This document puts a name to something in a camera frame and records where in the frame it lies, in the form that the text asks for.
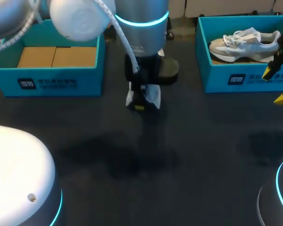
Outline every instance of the shoelace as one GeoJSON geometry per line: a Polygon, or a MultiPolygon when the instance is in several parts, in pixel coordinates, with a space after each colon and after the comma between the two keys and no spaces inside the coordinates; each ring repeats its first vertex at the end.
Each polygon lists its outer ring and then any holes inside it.
{"type": "Polygon", "coordinates": [[[224,35],[223,36],[223,41],[227,46],[231,46],[234,43],[246,43],[246,41],[243,40],[243,38],[241,38],[241,36],[243,35],[242,31],[236,31],[234,33],[234,35],[224,35]]]}

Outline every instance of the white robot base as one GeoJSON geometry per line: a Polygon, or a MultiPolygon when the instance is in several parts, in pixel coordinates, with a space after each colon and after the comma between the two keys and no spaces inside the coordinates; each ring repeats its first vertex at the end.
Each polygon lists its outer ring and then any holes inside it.
{"type": "Polygon", "coordinates": [[[0,226],[62,226],[53,158],[33,135],[0,126],[0,226]]]}

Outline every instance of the logo on box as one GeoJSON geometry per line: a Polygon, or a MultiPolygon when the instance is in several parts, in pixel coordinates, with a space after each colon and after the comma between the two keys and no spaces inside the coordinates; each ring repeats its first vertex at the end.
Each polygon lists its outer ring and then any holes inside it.
{"type": "Polygon", "coordinates": [[[242,85],[245,79],[245,74],[231,74],[228,80],[228,85],[242,85]]]}
{"type": "Polygon", "coordinates": [[[36,89],[33,79],[18,79],[21,89],[36,89]]]}

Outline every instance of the white cable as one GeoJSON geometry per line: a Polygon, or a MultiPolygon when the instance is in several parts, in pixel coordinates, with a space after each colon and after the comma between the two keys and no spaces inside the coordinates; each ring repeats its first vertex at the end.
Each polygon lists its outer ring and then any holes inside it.
{"type": "Polygon", "coordinates": [[[107,14],[107,16],[109,16],[112,25],[114,26],[120,40],[122,41],[130,59],[131,59],[133,72],[137,73],[138,70],[139,70],[137,60],[135,58],[133,50],[132,50],[132,48],[131,48],[131,46],[128,42],[128,39],[126,38],[121,26],[119,25],[118,21],[114,17],[113,13],[110,11],[110,9],[106,6],[106,4],[102,0],[94,0],[94,1],[104,10],[104,12],[107,14]]]}
{"type": "Polygon", "coordinates": [[[4,50],[4,49],[10,47],[11,45],[15,44],[17,41],[19,41],[24,36],[24,34],[32,26],[34,19],[35,19],[35,13],[39,9],[40,4],[41,4],[41,0],[37,0],[35,10],[33,10],[33,12],[31,13],[31,15],[30,15],[28,21],[26,22],[26,24],[24,25],[24,27],[14,37],[12,37],[10,40],[1,44],[0,50],[4,50]]]}

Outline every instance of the brown cardboard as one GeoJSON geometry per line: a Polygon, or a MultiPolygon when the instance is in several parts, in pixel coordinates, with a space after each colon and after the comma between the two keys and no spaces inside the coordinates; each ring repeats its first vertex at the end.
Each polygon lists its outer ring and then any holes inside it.
{"type": "Polygon", "coordinates": [[[56,47],[25,47],[18,68],[51,67],[56,47]]]}
{"type": "Polygon", "coordinates": [[[94,67],[96,47],[57,48],[52,67],[94,67]]]}
{"type": "Polygon", "coordinates": [[[228,64],[260,64],[261,62],[257,62],[257,61],[254,61],[250,58],[247,58],[247,57],[243,57],[243,58],[240,58],[238,60],[236,60],[235,62],[233,63],[227,63],[225,61],[222,61],[222,60],[219,60],[217,57],[215,56],[211,56],[211,60],[212,60],[212,63],[214,65],[228,65],[228,64]]]}

